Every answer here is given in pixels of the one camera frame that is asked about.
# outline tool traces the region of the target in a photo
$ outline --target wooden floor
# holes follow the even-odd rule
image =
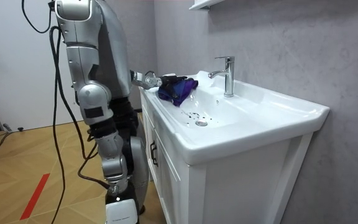
[[[88,127],[84,123],[79,125],[86,139]],[[74,125],[59,125],[57,133],[67,185],[55,224],[104,224],[105,190],[77,176],[83,160]],[[92,142],[85,141],[85,144],[87,150],[93,146]],[[99,157],[89,161],[83,173],[103,179]],[[20,220],[44,174],[50,176],[30,217]],[[33,129],[8,136],[0,148],[0,224],[51,223],[61,191],[62,175],[52,128]],[[141,224],[166,223],[153,182],[149,184],[145,206],[146,212],[140,216]]]

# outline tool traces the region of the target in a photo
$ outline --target cabinet handle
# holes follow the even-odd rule
[[[154,140],[153,140],[153,143],[150,145],[150,155],[152,155],[152,158],[153,158],[153,145],[155,145]]]
[[[157,162],[157,158],[155,158],[154,156],[154,151],[157,149],[157,146],[154,146],[154,148],[152,149],[152,160],[153,160],[153,164],[156,165],[158,167],[158,162]]]

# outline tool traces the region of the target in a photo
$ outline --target drain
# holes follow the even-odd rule
[[[196,125],[204,127],[204,126],[207,126],[208,123],[204,120],[199,120],[199,121],[196,121]]]

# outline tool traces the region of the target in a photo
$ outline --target white shelf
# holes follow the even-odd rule
[[[213,4],[222,2],[224,0],[195,0],[195,3],[193,6],[191,6],[190,10],[209,10],[209,7],[211,7]]]

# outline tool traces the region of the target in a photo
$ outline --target bathroom vanity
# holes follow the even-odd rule
[[[170,224],[279,224],[309,146],[329,108],[224,78],[180,107],[141,89],[147,158]]]

